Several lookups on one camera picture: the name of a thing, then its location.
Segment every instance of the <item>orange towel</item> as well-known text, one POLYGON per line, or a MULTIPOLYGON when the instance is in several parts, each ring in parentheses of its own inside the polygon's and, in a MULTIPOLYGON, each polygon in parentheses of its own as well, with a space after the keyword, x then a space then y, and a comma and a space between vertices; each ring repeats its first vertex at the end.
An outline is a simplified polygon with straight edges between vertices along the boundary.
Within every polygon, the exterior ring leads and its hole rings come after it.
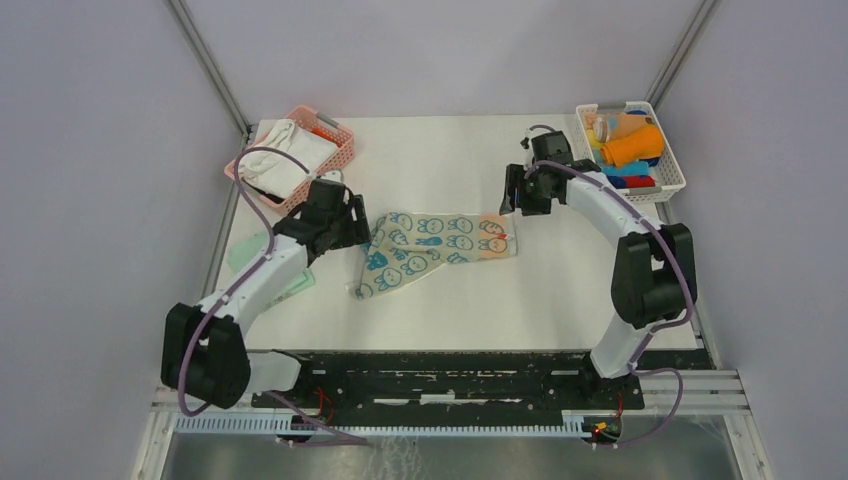
POLYGON ((665 148, 662 132, 656 125, 646 125, 630 135, 601 146, 601 156, 609 164, 621 168, 643 158, 656 158, 665 148))

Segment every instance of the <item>white tabletop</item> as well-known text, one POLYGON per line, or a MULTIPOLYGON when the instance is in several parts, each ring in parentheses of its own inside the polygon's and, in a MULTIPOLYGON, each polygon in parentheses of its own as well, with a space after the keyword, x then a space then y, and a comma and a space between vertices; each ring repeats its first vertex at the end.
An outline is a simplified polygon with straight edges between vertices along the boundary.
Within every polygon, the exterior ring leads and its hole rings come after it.
MULTIPOLYGON (((351 128, 356 157, 345 183, 365 198, 370 223, 389 211, 493 213, 509 163, 523 163, 525 128, 566 132, 573 115, 337 119, 351 128)), ((259 132, 270 127, 260 124, 259 132)), ((276 222, 280 217, 263 211, 276 222)), ((656 216, 653 206, 643 211, 656 216)), ((548 216, 515 215, 518 255, 445 265, 397 291, 357 300, 359 248, 328 252, 312 265, 315 286, 262 314, 250 349, 586 350, 612 317, 615 251, 582 216, 554 205, 548 216)), ((261 231, 239 199, 227 249, 261 231)), ((223 264, 220 287, 233 272, 223 264)), ((696 348, 692 328, 665 330, 651 348, 696 348)))

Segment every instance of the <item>basket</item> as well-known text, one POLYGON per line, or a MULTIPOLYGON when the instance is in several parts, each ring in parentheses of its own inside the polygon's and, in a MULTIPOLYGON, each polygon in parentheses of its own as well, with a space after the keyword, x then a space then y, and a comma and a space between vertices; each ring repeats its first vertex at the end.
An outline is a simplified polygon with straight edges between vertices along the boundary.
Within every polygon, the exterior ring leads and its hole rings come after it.
POLYGON ((657 186, 646 188, 623 188, 618 190, 628 200, 636 204, 656 203, 668 201, 675 193, 686 186, 686 179, 683 178, 683 172, 680 171, 680 165, 677 159, 674 158, 674 153, 668 144, 668 138, 665 132, 662 131, 657 115, 654 109, 648 102, 621 102, 618 104, 598 104, 580 105, 577 107, 577 119, 571 127, 572 138, 574 139, 574 158, 592 158, 592 148, 589 146, 589 137, 586 136, 586 130, 583 128, 583 116, 592 113, 619 113, 630 112, 632 110, 642 110, 646 112, 653 120, 654 124, 659 127, 662 132, 665 148, 660 157, 657 166, 651 167, 651 177, 654 178, 657 186))
MULTIPOLYGON (((317 175, 323 175, 330 170, 341 170, 350 163, 351 160, 353 160, 353 132, 350 129, 339 125, 332 118, 305 105, 295 107, 294 110, 286 115, 286 118, 294 120, 298 127, 303 128, 306 131, 313 132, 316 135, 324 137, 338 145, 339 149, 336 153, 325 160, 324 163, 322 163, 315 171, 317 175)), ((267 135, 268 132, 261 135, 256 139, 253 145, 265 140, 267 135)), ((224 167, 224 173, 233 180, 235 180, 235 172, 233 171, 234 164, 235 159, 224 167)), ((310 183, 311 182, 309 180, 303 181, 297 186, 297 188, 294 189, 291 195, 286 197, 282 202, 276 202, 261 193, 259 193, 259 199, 262 203, 268 205, 280 215, 285 216, 289 213, 289 211, 291 211, 291 209, 306 201, 310 183)))

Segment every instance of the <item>blue animal print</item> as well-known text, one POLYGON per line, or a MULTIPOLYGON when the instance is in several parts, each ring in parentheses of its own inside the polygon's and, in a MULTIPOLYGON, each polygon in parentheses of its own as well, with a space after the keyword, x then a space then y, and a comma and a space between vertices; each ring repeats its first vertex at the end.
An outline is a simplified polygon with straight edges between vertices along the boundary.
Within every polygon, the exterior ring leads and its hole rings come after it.
POLYGON ((401 250, 395 247, 390 248, 389 251, 392 252, 396 260, 405 260, 406 256, 409 255, 409 250, 401 250))
POLYGON ((386 238, 385 230, 377 230, 377 233, 371 236, 371 245, 374 247, 379 247, 381 243, 383 243, 383 239, 386 238))
POLYGON ((488 240, 480 240, 478 242, 480 250, 491 250, 495 253, 503 253, 506 251, 506 240, 501 238, 490 238, 488 240))
POLYGON ((380 252, 374 252, 373 255, 368 255, 368 263, 365 266, 368 270, 377 270, 389 264, 389 260, 380 252))
POLYGON ((359 300, 365 300, 366 298, 371 298, 374 296, 374 289, 371 288, 370 285, 362 284, 356 287, 356 290, 353 291, 356 298, 359 300))
POLYGON ((401 265, 400 269, 407 275, 415 275, 427 269, 427 260, 418 255, 409 257, 409 261, 401 265))
POLYGON ((406 235, 400 229, 396 228, 389 232, 389 238, 398 245, 409 245, 409 240, 406 239, 406 235))
POLYGON ((416 245, 441 245, 442 239, 440 237, 429 237, 429 238, 416 238, 416 245))
POLYGON ((458 253, 448 255, 448 263, 467 263, 468 259, 458 253))
POLYGON ((438 218, 430 220, 418 220, 418 231, 435 235, 445 229, 445 222, 438 218))
POLYGON ((405 228, 407 232, 412 230, 412 217, 405 213, 392 212, 389 214, 389 220, 405 228))
POLYGON ((465 217, 448 220, 448 230, 459 230, 462 233, 471 233, 471 230, 473 229, 474 224, 471 223, 471 220, 465 217))
POLYGON ((448 246, 460 250, 471 250, 474 248, 474 242, 465 235, 450 235, 448 236, 448 246))
POLYGON ((500 235, 504 233, 503 227, 491 220, 483 220, 480 222, 480 229, 486 233, 491 233, 492 235, 500 235))
POLYGON ((383 290, 388 290, 400 285, 402 278, 402 273, 398 272, 394 268, 387 268, 383 270, 383 273, 377 275, 377 278, 375 278, 374 281, 377 283, 379 290, 382 292, 383 290))

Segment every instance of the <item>white cloth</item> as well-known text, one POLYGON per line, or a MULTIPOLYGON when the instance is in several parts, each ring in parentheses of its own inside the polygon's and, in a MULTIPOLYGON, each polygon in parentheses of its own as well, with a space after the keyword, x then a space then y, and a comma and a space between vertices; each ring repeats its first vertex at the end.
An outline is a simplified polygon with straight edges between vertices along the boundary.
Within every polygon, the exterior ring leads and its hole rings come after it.
MULTIPOLYGON (((288 119, 278 120, 268 136, 252 146, 282 150, 300 160, 310 172, 317 170, 339 149, 335 143, 298 127, 288 119)), ((245 155, 239 162, 239 175, 254 187, 280 198, 288 197, 306 180, 306 174, 300 167, 271 152, 245 155)))

